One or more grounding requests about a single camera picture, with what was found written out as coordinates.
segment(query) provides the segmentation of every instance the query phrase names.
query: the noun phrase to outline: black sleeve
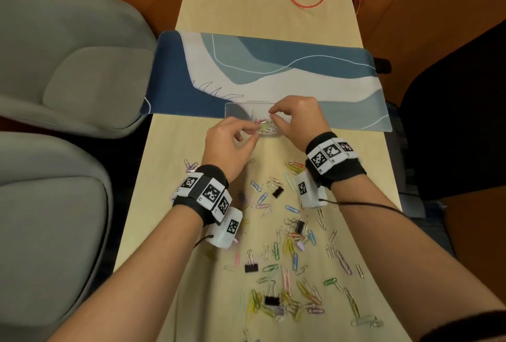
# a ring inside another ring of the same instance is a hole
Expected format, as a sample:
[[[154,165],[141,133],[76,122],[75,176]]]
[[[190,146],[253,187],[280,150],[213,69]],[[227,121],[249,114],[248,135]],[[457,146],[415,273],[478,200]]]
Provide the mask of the black sleeve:
[[[497,310],[458,319],[434,329],[420,342],[474,342],[506,335],[506,310]]]

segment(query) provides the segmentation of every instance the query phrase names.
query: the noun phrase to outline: chair cushion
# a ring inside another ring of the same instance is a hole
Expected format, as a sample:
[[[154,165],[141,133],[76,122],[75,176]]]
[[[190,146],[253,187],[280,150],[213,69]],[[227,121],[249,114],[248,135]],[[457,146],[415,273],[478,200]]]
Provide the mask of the chair cushion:
[[[106,223],[107,194],[98,179],[0,186],[0,323],[61,319],[89,279]]]
[[[125,128],[139,116],[152,62],[147,49],[79,49],[56,68],[42,104],[98,127]]]

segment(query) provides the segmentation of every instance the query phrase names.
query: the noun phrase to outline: desk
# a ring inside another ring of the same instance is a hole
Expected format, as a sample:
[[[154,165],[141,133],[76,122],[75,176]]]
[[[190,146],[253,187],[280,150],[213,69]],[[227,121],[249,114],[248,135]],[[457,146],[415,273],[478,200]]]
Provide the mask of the desk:
[[[317,0],[300,1],[311,4]],[[177,29],[362,47],[351,0],[325,0],[322,5],[310,10],[299,9],[290,0],[183,0]],[[183,160],[186,158],[193,163],[201,159],[206,130],[218,121],[175,115],[153,117],[115,268],[134,252],[169,210],[171,194],[185,176]],[[350,142],[360,155],[371,179],[400,207],[383,133],[334,131]],[[283,137],[261,139],[252,157],[256,162],[247,169],[248,182],[250,179],[260,180],[269,176],[284,179],[283,173],[287,171],[284,163],[292,159],[302,161],[305,155]],[[249,200],[256,201],[257,193],[253,189],[246,187],[245,192]],[[275,230],[286,217],[293,216],[284,206],[297,205],[296,195],[288,187],[278,200],[272,197],[270,199],[273,212],[268,217],[261,219],[261,210],[245,212],[245,218],[250,220],[250,224],[241,225],[237,233],[240,243],[233,245],[230,251],[215,249],[204,242],[193,252],[158,340],[241,340],[245,324],[252,339],[260,339],[262,342],[409,340],[370,275],[342,215],[332,205],[324,210],[327,231],[323,231],[316,223],[315,210],[306,209],[302,212],[308,215],[308,227],[314,231],[317,245],[309,245],[305,252],[299,252],[300,265],[308,265],[303,276],[318,287],[323,297],[325,314],[304,314],[300,324],[296,324],[291,316],[275,324],[271,318],[259,312],[245,322],[242,293],[247,301],[252,288],[268,291],[268,287],[259,288],[256,284],[262,273],[244,274],[242,266],[235,272],[230,272],[224,270],[224,265],[234,264],[237,251],[241,255],[241,264],[244,264],[248,249],[253,249],[260,268],[267,264],[261,256],[263,245],[272,245],[276,241]],[[336,260],[331,261],[327,257],[324,246],[328,244],[328,238],[334,229],[338,231],[334,244],[355,270],[352,277],[345,275]],[[205,256],[209,250],[216,253],[216,261]],[[280,263],[291,267],[287,256],[281,256]],[[362,266],[364,279],[358,277],[356,263]],[[353,315],[346,297],[334,286],[325,287],[322,284],[324,279],[330,277],[338,277],[342,284],[349,287],[361,314],[375,314],[384,321],[385,326],[374,330],[368,326],[351,327]],[[282,282],[280,274],[275,279],[279,292]],[[293,272],[291,282],[294,295],[301,300]]]

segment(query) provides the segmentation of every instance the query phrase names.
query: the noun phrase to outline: gray chair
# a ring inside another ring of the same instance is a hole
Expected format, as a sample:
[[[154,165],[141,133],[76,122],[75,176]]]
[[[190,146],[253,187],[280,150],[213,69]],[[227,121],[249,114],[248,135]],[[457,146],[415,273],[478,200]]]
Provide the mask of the gray chair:
[[[0,132],[0,340],[40,342],[86,298],[112,219],[102,165],[41,134]]]
[[[99,138],[128,135],[156,39],[120,0],[0,0],[0,115]]]

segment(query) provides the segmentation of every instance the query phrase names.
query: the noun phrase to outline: blue desk mat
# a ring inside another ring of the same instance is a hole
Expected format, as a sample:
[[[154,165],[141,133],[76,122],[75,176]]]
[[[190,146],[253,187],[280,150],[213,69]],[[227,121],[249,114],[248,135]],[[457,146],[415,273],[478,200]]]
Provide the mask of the blue desk mat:
[[[227,102],[315,96],[333,128],[391,131],[370,53],[194,32],[163,32],[142,114],[223,118]]]

